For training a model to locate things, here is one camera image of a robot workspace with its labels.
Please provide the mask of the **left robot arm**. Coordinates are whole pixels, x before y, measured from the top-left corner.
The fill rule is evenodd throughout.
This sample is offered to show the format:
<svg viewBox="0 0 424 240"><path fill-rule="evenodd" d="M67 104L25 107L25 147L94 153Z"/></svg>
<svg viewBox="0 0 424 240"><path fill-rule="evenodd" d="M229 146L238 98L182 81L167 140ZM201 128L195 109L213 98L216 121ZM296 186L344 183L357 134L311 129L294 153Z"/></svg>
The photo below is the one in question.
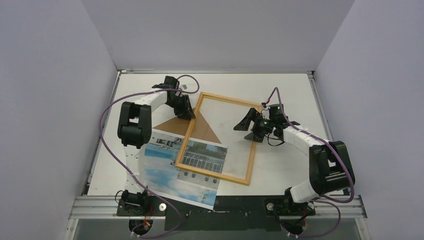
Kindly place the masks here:
<svg viewBox="0 0 424 240"><path fill-rule="evenodd" d="M146 189L143 154L152 137L152 114L162 105L173 109L183 120L195 118L189 96L180 88L180 81L166 76L163 83L152 86L151 92L136 101L125 101L120 107L117 136L125 153L126 183L121 195L123 208L136 215L146 215L153 208Z"/></svg>

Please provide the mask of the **building and sky photo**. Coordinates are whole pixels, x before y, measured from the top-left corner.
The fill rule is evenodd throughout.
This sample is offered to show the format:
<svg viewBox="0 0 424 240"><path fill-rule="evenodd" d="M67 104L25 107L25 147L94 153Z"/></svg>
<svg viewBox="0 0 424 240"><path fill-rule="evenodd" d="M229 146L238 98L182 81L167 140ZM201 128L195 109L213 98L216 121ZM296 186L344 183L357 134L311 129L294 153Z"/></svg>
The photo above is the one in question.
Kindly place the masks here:
<svg viewBox="0 0 424 240"><path fill-rule="evenodd" d="M144 150L144 172L149 189L183 203L213 209L220 180L175 166L183 137L161 130L152 132ZM222 173L227 146L192 138L188 141L182 164Z"/></svg>

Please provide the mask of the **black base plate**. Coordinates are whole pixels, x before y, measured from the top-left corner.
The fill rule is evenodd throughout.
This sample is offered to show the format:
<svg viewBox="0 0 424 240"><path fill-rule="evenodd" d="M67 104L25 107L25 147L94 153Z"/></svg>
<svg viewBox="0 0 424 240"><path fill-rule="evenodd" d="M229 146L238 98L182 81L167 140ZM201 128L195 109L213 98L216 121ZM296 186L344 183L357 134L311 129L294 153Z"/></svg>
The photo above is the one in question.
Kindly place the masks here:
<svg viewBox="0 0 424 240"><path fill-rule="evenodd" d="M129 227L145 234L154 220L164 220L164 230L245 231L260 229L280 231L281 227L300 233L306 218L316 214L312 203L293 203L284 195L218 196L213 209L182 201L148 196L141 206L134 201L118 201L116 215L129 217Z"/></svg>

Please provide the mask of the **yellow picture frame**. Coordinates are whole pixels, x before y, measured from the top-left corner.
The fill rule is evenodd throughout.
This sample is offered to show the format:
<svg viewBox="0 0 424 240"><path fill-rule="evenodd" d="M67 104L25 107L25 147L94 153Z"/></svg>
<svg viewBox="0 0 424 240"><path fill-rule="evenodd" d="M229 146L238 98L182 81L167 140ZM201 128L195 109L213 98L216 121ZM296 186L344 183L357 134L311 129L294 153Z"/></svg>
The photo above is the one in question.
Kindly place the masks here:
<svg viewBox="0 0 424 240"><path fill-rule="evenodd" d="M237 98L228 97L228 96L223 96L223 95L218 95L218 94L213 94L213 93L208 93L208 92L201 92L200 95L199 95L196 107L194 109L194 114L196 116L200 115L200 108L202 106L204 99L211 99L211 100L214 100L214 101L250 107L250 108L254 108L257 111L262 109L262 105L260 103L242 100L242 99L237 99ZM190 171L190 172L194 172L194 173L197 173L197 174L202 174L202 175L218 178L218 179L221 179L221 180L225 180L225 181L229 181L229 182L248 186L251 182L253 164L254 164L254 159L255 159L255 154L256 154L256 143L255 142L251 143L251 147L250 147L250 150L249 150L248 162L247 162L247 169L246 169L246 174L245 174L244 178L237 178L237 177L234 177L234 176L225 175L225 174L218 173L218 172L215 172L215 171L212 171L212 170L208 170L208 169L204 169L204 168L196 167L196 166L190 166L188 164L183 163L184 155L187 152L188 143L192 139L192 133L193 133L193 130L195 128L195 123L196 123L196 119L193 118L188 125L187 131L186 131L184 139L182 141L180 151L179 151L177 158L176 158L175 167L180 168L180 169L184 169L184 170L187 170L187 171Z"/></svg>

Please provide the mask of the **brown backing board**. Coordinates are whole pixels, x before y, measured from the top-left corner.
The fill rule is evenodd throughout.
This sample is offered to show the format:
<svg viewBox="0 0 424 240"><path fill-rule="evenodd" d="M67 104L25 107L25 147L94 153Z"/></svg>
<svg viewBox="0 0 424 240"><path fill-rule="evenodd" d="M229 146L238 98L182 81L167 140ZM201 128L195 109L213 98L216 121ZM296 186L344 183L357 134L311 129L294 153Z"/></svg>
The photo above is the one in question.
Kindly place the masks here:
<svg viewBox="0 0 424 240"><path fill-rule="evenodd" d="M153 129L184 136L189 128L189 125L189 120L174 117L157 126L154 126ZM212 143L221 143L201 113L199 113L199 116L197 116L195 119L195 124L190 137Z"/></svg>

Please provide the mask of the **clear acrylic sheet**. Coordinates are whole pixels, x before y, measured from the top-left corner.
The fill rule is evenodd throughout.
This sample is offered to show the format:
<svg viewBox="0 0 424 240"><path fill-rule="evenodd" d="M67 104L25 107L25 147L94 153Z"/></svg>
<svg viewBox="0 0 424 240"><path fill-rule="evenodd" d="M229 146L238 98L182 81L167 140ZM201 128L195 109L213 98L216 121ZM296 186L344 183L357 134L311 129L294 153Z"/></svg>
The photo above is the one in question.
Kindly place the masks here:
<svg viewBox="0 0 424 240"><path fill-rule="evenodd" d="M227 154L221 174L244 179L253 141L245 140L247 131L235 131L237 125L251 107L231 104L205 98L200 108L203 115L222 145L227 146Z"/></svg>

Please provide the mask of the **aluminium front rail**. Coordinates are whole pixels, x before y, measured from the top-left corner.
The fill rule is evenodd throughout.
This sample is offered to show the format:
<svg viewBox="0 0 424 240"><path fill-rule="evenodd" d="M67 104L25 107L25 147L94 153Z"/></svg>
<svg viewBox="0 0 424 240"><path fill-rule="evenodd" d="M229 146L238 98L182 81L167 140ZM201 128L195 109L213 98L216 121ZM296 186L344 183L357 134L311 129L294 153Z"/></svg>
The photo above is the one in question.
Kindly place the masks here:
<svg viewBox="0 0 424 240"><path fill-rule="evenodd" d="M79 220L144 220L145 218L143 215L120 216L117 214L118 208L117 200L112 195L77 196L74 199L63 238L74 239ZM354 219L354 226L361 240L371 239L361 196L357 195L351 202L345 204L321 199L314 205L314 209L316 214L313 217L318 219L336 219L337 210L339 210L342 219Z"/></svg>

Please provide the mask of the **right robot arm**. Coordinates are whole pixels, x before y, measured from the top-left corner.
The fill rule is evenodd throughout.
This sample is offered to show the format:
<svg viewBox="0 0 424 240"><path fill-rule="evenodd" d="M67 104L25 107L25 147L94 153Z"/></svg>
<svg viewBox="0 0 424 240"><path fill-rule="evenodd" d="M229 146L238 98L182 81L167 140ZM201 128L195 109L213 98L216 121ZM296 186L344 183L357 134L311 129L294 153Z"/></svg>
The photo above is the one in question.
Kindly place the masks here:
<svg viewBox="0 0 424 240"><path fill-rule="evenodd" d="M344 142L323 139L298 122L289 121L282 104L268 105L267 110L269 116L265 117L255 108L250 108L233 129L249 131L244 138L255 143L274 135L282 144L290 144L308 157L308 178L285 190L282 203L274 203L273 209L277 213L297 215L309 209L310 201L354 186L355 175Z"/></svg>

